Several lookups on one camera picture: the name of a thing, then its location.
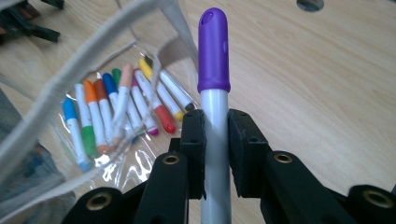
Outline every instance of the wooden table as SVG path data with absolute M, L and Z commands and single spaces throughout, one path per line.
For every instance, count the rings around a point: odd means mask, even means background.
M 35 23 L 62 33 L 58 44 L 33 37 L 0 47 L 0 72 L 33 95 L 112 16 L 112 1 L 67 0 L 64 11 L 33 1 Z M 326 187 L 392 190 L 396 184 L 396 4 L 326 1 L 310 13 L 295 1 L 184 1 L 191 33 L 210 7 L 228 17 L 230 107 L 256 121 L 273 150 L 297 155 Z M 27 100 L 12 97 L 24 114 Z M 233 223 L 263 223 L 260 201 L 237 198 Z M 191 202 L 191 223 L 200 223 Z

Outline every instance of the plastic bag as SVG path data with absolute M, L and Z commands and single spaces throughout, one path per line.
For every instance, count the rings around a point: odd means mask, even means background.
M 72 191 L 76 197 L 98 187 L 116 187 L 126 191 L 149 177 L 155 157 L 167 151 L 166 143 L 171 137 L 177 137 L 179 134 L 180 122 L 176 122 L 177 129 L 174 134 L 159 128 L 160 134 L 151 136 L 145 131 L 144 126 L 146 119 L 153 114 L 143 115 L 140 127 L 127 132 L 127 128 L 123 126 L 125 135 L 121 140 L 117 144 L 108 143 L 111 152 L 86 156 L 92 164 L 91 167 L 84 167 L 78 166 L 80 162 L 78 162 L 76 142 L 69 128 L 64 126 L 67 118 L 62 110 L 66 98 L 78 107 L 74 99 L 75 84 L 79 81 L 83 79 L 95 81 L 97 73 L 102 77 L 104 73 L 110 73 L 114 68 L 122 68 L 127 63 L 137 67 L 139 60 L 145 60 L 145 56 L 152 57 L 150 78 L 152 92 L 156 92 L 158 83 L 165 86 L 165 80 L 160 74 L 166 67 L 169 71 L 163 72 L 172 74 L 168 77 L 178 87 L 188 90 L 192 103 L 196 105 L 194 102 L 196 95 L 191 90 L 196 87 L 197 49 L 179 4 L 174 0 L 133 1 L 123 7 L 87 40 L 63 69 L 47 83 L 36 100 L 24 89 L 19 88 L 18 83 L 11 83 L 11 87 L 31 97 L 35 104 L 23 118 L 23 122 L 19 123 L 1 144 L 0 183 L 12 178 L 12 171 L 31 152 L 37 139 L 41 145 L 50 146 L 46 148 L 64 181 L 61 183 L 38 181 L 36 184 L 38 189 L 42 184 L 51 188 L 41 192 L 32 190 L 23 192 L 24 196 L 16 202 L 21 206 L 15 206 L 15 209 L 0 216 L 0 222 L 21 214 L 34 204 L 56 196 L 67 194 L 66 198 L 73 201 L 73 194 L 69 194 Z M 146 57 L 145 62 L 150 64 L 151 60 Z M 144 96 L 148 109 L 155 106 L 156 95 L 157 93 Z M 161 123 L 158 120 L 156 123 L 160 127 Z

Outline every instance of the colored marker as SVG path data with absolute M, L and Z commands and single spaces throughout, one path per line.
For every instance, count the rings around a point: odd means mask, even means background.
M 122 74 L 119 86 L 119 98 L 117 99 L 117 108 L 114 111 L 113 127 L 115 130 L 121 130 L 125 123 L 125 115 L 128 107 L 128 97 L 130 97 L 131 82 L 133 75 L 132 65 L 127 63 L 122 67 Z M 114 143 L 120 142 L 120 138 L 115 138 Z
M 151 90 L 151 84 L 145 78 L 140 69 L 134 70 L 134 79 L 139 83 L 140 88 L 142 88 L 143 93 L 147 96 L 149 100 L 152 100 L 152 107 L 154 108 L 154 113 L 160 120 L 161 125 L 168 133 L 174 133 L 176 126 L 172 121 L 171 116 L 166 111 L 166 108 L 161 104 L 160 99 L 154 91 Z
M 139 84 L 137 83 L 136 78 L 133 78 L 132 80 L 131 94 L 134 98 L 134 102 L 137 106 L 137 109 L 139 110 L 142 119 L 147 117 L 146 119 L 143 119 L 146 125 L 146 129 L 151 135 L 157 135 L 159 133 L 157 125 L 155 124 L 154 119 L 149 113 L 148 105 L 146 104 L 146 101 L 143 98 L 142 92 L 139 89 Z
M 93 88 L 95 89 L 96 96 L 99 100 L 99 109 L 102 115 L 103 123 L 105 124 L 105 137 L 108 143 L 111 143 L 112 140 L 112 127 L 111 127 L 111 108 L 110 103 L 108 102 L 108 97 L 105 89 L 105 84 L 103 83 L 102 77 L 100 74 L 97 74 L 96 81 L 93 82 Z
M 201 200 L 202 223 L 231 223 L 230 171 L 228 160 L 228 64 L 227 18 L 210 8 L 198 28 L 198 92 L 205 114 L 205 189 Z
M 145 77 L 148 80 L 151 80 L 152 70 L 149 67 L 149 65 L 145 62 L 145 60 L 143 58 L 141 58 L 138 61 L 138 63 L 139 63 L 139 67 L 140 67 L 141 71 L 143 72 L 143 75 L 145 75 Z M 173 115 L 175 120 L 182 121 L 183 116 L 184 116 L 183 111 L 180 109 L 180 107 L 178 107 L 177 103 L 172 98 L 171 94 L 169 94 L 168 90 L 161 83 L 161 81 L 158 82 L 157 92 L 160 95 L 160 98 L 163 100 L 163 103 L 165 104 L 166 108 Z
M 96 157 L 95 134 L 93 132 L 90 109 L 85 102 L 84 85 L 82 85 L 82 83 L 76 83 L 75 91 L 82 128 L 82 143 L 84 144 L 85 153 L 88 156 Z
M 113 68 L 113 70 L 111 70 L 111 75 L 113 75 L 114 83 L 116 84 L 116 87 L 118 87 L 120 85 L 121 70 Z
M 117 110 L 117 101 L 119 100 L 119 94 L 118 94 L 118 89 L 116 87 L 116 84 L 114 82 L 113 77 L 109 73 L 104 73 L 102 76 L 102 79 L 105 83 L 105 89 L 108 95 L 108 98 L 110 98 L 111 106 L 113 107 L 113 111 Z M 130 121 L 124 117 L 124 128 L 125 131 L 129 134 L 133 131 L 132 125 Z M 116 130 L 114 133 L 114 137 L 116 138 L 122 138 L 124 135 L 124 130 Z
M 152 68 L 152 60 L 149 56 L 145 56 L 145 62 L 148 66 Z M 176 82 L 172 79 L 172 76 L 166 72 L 165 70 L 161 70 L 160 79 L 165 85 L 166 88 L 175 96 L 177 101 L 184 106 L 184 109 L 187 111 L 192 111 L 195 109 L 195 105 L 192 102 L 190 96 L 182 89 L 181 86 L 177 85 Z
M 90 109 L 91 113 L 96 146 L 99 153 L 106 154 L 109 151 L 109 147 L 106 141 L 105 127 L 102 122 L 102 116 L 100 115 L 95 89 L 92 83 L 87 79 L 84 80 L 83 84 L 85 90 L 85 101 L 87 102 L 88 108 Z
M 67 123 L 67 128 L 72 135 L 74 152 L 76 156 L 76 163 L 79 169 L 85 173 L 91 169 L 91 162 L 84 152 L 84 145 L 82 142 L 81 132 L 78 125 L 77 113 L 73 101 L 66 97 L 62 106 L 64 110 L 64 119 Z
M 114 83 L 114 78 L 109 73 L 104 73 L 102 75 L 102 80 L 105 84 L 105 90 L 108 98 L 110 99 L 111 107 L 113 107 L 113 110 L 116 111 L 119 94 L 117 86 Z

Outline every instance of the screw hole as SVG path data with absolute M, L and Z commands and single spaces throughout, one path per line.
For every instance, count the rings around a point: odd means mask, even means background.
M 276 154 L 275 159 L 282 163 L 290 163 L 293 161 L 293 158 L 291 156 L 283 154 L 283 153 Z
M 87 201 L 86 206 L 91 211 L 97 211 L 108 206 L 111 200 L 112 200 L 111 194 L 109 194 L 108 192 L 99 192 L 93 195 Z
M 297 0 L 297 6 L 306 12 L 316 12 L 324 7 L 323 0 Z
M 367 202 L 372 203 L 378 207 L 391 208 L 394 205 L 392 199 L 378 191 L 367 189 L 363 192 L 363 197 L 365 200 L 367 200 Z
M 179 162 L 178 156 L 166 156 L 163 158 L 163 163 L 173 165 Z

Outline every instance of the green marker cap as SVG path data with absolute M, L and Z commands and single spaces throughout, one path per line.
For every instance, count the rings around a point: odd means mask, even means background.
M 113 70 L 111 70 L 111 75 L 113 75 L 114 83 L 116 83 L 116 86 L 118 87 L 120 84 L 121 70 L 113 68 Z
M 87 126 L 82 128 L 82 142 L 84 144 L 85 153 L 89 157 L 96 158 L 97 150 L 95 143 L 95 134 L 93 132 L 92 126 Z

